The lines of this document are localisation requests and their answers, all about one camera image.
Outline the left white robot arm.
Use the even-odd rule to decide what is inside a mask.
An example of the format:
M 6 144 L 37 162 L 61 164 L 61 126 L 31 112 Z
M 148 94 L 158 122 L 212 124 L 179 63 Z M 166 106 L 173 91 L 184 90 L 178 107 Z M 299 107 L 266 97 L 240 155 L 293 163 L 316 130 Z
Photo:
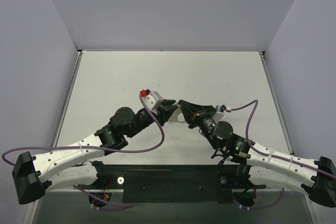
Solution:
M 178 109 L 175 100 L 141 98 L 143 108 L 137 113 L 129 107 L 119 108 L 107 125 L 88 137 L 68 146 L 47 149 L 45 153 L 32 155 L 26 147 L 12 170 L 18 202 L 25 205 L 40 199 L 47 192 L 72 186 L 94 185 L 104 187 L 108 175 L 101 163 L 89 167 L 82 163 L 112 153 L 125 153 L 127 138 L 132 138 L 155 123 L 159 130 Z

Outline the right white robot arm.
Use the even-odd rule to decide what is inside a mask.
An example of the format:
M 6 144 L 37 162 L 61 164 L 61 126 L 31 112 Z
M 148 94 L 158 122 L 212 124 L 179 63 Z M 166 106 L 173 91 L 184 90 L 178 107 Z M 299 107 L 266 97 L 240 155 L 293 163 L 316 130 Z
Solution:
M 234 133 L 233 127 L 223 120 L 215 121 L 234 108 L 219 105 L 198 105 L 179 100 L 179 107 L 188 127 L 199 128 L 200 133 L 221 156 L 238 164 L 235 182 L 241 187 L 249 184 L 277 186 L 303 193 L 318 205 L 335 207 L 335 166 L 329 158 L 318 160 L 302 158 L 275 151 L 249 138 L 249 117 L 245 136 Z

